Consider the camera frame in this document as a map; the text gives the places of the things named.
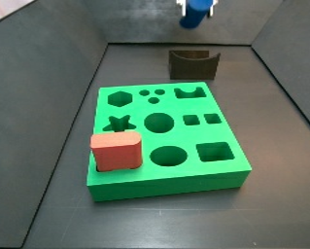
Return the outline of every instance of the star-shaped hole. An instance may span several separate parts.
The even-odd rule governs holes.
[[[136,126],[129,122],[129,115],[122,116],[121,118],[116,118],[109,116],[109,124],[102,128],[102,131],[124,131],[125,129],[133,129]]]

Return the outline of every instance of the blue object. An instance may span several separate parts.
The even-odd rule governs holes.
[[[185,16],[180,19],[184,28],[196,28],[208,12],[212,0],[189,0],[185,9]]]

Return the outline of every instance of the pink cube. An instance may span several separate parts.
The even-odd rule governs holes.
[[[141,137],[136,131],[93,134],[89,147],[97,171],[137,168],[143,163]]]

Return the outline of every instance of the black table surface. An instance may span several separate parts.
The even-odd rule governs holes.
[[[94,203],[85,176],[97,89],[176,82],[168,50],[221,53],[207,85],[252,171],[239,189]],[[250,47],[108,47],[23,248],[134,247],[310,248],[310,126]]]

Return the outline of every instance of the shape sorter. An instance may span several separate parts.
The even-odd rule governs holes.
[[[93,133],[130,130],[141,134],[141,166],[100,172],[90,153],[94,201],[243,184],[250,164],[205,83],[100,88]]]

